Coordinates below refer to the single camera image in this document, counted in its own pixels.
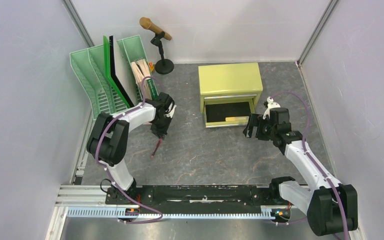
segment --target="green plastic tray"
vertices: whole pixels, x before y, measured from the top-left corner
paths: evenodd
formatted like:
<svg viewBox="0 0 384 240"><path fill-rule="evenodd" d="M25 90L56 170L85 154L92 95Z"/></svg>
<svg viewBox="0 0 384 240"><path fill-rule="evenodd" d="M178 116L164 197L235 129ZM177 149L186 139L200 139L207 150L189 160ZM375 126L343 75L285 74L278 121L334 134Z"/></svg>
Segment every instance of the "green plastic tray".
<svg viewBox="0 0 384 240"><path fill-rule="evenodd" d="M146 59L146 61L148 61L144 46L142 45L141 37L137 35L121 39L118 40L117 43L120 49L124 50L123 55L128 60L126 64L131 72L130 76L132 81L134 81L135 78L130 67L130 62L139 59ZM105 78L103 45L70 53L70 63L71 68L89 97L90 104L92 106L93 119L96 119L101 112L116 114L128 109L121 97L117 94L116 90ZM158 96L154 81L150 79L148 84L151 89L152 98L154 99ZM138 101L142 101L139 88L136 90Z"/></svg>

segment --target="white wall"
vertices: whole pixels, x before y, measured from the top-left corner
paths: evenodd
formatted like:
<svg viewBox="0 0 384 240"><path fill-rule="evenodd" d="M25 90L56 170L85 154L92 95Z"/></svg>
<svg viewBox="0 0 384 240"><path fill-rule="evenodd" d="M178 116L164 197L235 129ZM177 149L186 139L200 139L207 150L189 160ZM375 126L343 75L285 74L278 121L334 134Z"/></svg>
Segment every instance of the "white wall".
<svg viewBox="0 0 384 240"><path fill-rule="evenodd" d="M367 239L384 239L384 1L340 1L303 73L337 176L357 189Z"/></svg>
<svg viewBox="0 0 384 240"><path fill-rule="evenodd" d="M150 18L173 39L175 63L297 60L329 0L73 0L95 45L103 35L140 35L150 61L159 59Z"/></svg>
<svg viewBox="0 0 384 240"><path fill-rule="evenodd" d="M90 112L84 48L60 0L0 0L0 240L45 238Z"/></svg>

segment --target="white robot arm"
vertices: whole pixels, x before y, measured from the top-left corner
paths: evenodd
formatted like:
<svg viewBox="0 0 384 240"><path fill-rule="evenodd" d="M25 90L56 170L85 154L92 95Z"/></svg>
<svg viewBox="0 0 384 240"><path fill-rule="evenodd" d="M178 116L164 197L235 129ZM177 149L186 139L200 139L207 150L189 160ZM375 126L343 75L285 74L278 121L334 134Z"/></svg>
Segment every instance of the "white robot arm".
<svg viewBox="0 0 384 240"><path fill-rule="evenodd" d="M303 176L308 187L301 186L290 176L271 180L272 198L279 202L286 200L307 215L308 223L318 236L338 233L343 227L339 202L346 215L348 229L358 226L357 191L350 184L343 185L322 165L310 150L308 143L303 146L303 136L292 130L289 111L273 102L271 98L264 103L264 115L251 114L243 130L246 138L251 138L253 128L257 127L255 137L272 141L280 152L289 159ZM338 192L337 200L331 184Z"/></svg>
<svg viewBox="0 0 384 240"><path fill-rule="evenodd" d="M99 162L105 165L113 180L123 189L128 190L134 183L134 178L129 173L126 162L123 160L126 154L129 133L138 126L150 122L151 131L160 139L164 139L173 119L176 104L166 93L161 92L155 100L146 100L140 103L135 110L120 117L109 129L112 136L105 136L99 151ZM93 156L104 129L113 116L101 113L96 118L92 133L87 142L87 151Z"/></svg>

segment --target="purple cable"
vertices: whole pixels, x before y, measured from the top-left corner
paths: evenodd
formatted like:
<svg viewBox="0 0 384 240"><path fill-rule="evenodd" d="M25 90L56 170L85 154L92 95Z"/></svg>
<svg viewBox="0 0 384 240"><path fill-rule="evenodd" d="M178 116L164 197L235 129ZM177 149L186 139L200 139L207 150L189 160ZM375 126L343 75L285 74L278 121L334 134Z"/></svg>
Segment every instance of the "purple cable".
<svg viewBox="0 0 384 240"><path fill-rule="evenodd" d="M141 83L142 83L142 85L141 85L141 92L142 92L142 93L145 92L145 80L147 80L147 79L153 79L153 80L155 80L155 81L160 85L160 87L163 88L163 85L161 84L161 82L160 82L158 79L156 79L155 77L152 77L152 76L146 76L146 77L144 77L144 78L142 79L142 82L141 82ZM112 125L113 125L119 118L121 118L122 116L125 116L125 115L127 115L127 114L129 114L129 113L131 113L131 112L134 112L134 111L136 111L136 110L142 108L144 105L145 105L145 98L142 97L142 104L141 104L140 106L133 107L133 108L131 108L131 109L129 109L129 110L123 112L123 113L120 113L120 114L117 115L116 117L114 117L114 118L108 123L108 125L105 127L105 129L103 130L102 135L101 135L100 138L99 138L98 145L96 146L95 162L96 162L98 165L104 167L105 172L108 174L108 178L111 180L111 184L112 184L112 183L115 183L114 178L113 178L113 176L111 175L111 172L108 171L108 168L107 168L107 166L106 166L105 164L99 162L99 152L100 152L100 150L101 150L101 145L102 145L102 142L104 141L105 134L108 132L108 130L111 128L111 126L112 126ZM157 209L154 209L154 208L152 208L152 207L150 207L150 206L144 205L144 204L142 204L142 203L140 203L140 202L134 200L134 199L131 198L129 195L127 195L127 193L125 193L125 191L124 191L124 190L123 190L117 183L115 183L114 186L115 186L115 187L116 187L116 188L117 188L117 189L118 189L118 190L119 190L119 191L120 191L120 192L121 192L121 193L122 193L128 200L129 200L129 201L131 201L132 203L137 204L137 205L139 205L139 206L141 206L141 207L143 207L143 208L145 208L145 209L148 209L148 210L150 210L150 211L153 211L153 212L156 213L156 214L159 214L159 217L154 218L154 219L144 220L144 221L130 221L130 222L124 222L124 223L126 223L126 224L148 224L148 223L157 222L157 221L159 221L160 219L163 218L163 213L162 213L162 212L160 212L160 211L158 211Z"/></svg>
<svg viewBox="0 0 384 240"><path fill-rule="evenodd" d="M296 93L291 92L291 91L279 92L279 93L276 93L275 95L271 96L270 98L274 99L275 97L277 97L277 96L279 96L281 94L291 94L291 95L294 95L295 97L297 97L301 101L301 103L305 107L305 111L307 113L307 126L305 127L304 133L302 134L302 148L304 149L305 155L316 166L316 168L319 170L319 172L321 172L323 177L327 180L327 182L329 183L330 187L332 188L333 194L335 194L336 200L337 200L338 205L339 205L340 216L342 218L342 227L343 227L344 239L345 240L349 240L347 217L345 216L344 206L342 205L342 201L341 201L341 198L339 196L338 190L336 189L336 187L335 187L334 183L332 182L332 180L330 178L328 178L327 173L325 171L323 171L322 167L316 162L316 160L313 158L313 156L311 156L311 154L309 152L307 152L306 141L307 141L308 130L310 128L310 118L311 118L310 109L307 106L306 102L299 95L297 95Z"/></svg>

